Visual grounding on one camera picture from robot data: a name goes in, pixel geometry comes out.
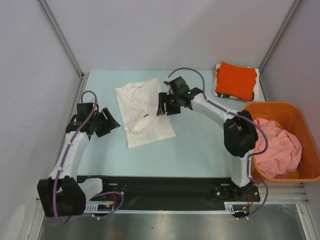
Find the white t-shirt red graphic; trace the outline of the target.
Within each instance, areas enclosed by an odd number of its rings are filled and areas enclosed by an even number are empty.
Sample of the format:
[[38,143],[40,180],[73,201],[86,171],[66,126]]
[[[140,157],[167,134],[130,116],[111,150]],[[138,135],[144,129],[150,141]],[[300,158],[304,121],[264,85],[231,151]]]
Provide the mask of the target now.
[[157,115],[160,92],[158,78],[115,88],[129,149],[176,136],[170,117]]

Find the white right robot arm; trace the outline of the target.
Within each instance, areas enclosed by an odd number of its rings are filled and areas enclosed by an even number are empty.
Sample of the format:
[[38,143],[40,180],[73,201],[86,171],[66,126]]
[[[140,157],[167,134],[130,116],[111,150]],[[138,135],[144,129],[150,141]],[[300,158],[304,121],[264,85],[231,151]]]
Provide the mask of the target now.
[[258,140],[251,114],[247,110],[237,112],[229,109],[207,97],[205,92],[197,87],[190,89],[182,77],[165,84],[169,86],[169,91],[158,94],[156,115],[180,114],[184,107],[218,124],[223,130],[224,146],[232,155],[231,180],[235,185],[230,188],[230,194],[235,200],[242,201],[249,194],[247,185],[251,180],[248,163]]

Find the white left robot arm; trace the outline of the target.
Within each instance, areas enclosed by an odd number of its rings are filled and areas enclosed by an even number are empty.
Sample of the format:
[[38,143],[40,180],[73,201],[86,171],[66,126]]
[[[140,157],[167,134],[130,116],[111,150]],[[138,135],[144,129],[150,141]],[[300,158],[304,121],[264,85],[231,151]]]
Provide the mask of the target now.
[[105,200],[111,188],[100,178],[78,183],[78,169],[91,137],[101,138],[120,127],[108,108],[87,102],[77,104],[77,113],[65,128],[65,141],[56,166],[46,179],[37,184],[38,195],[46,217],[82,215],[86,203],[96,196]]

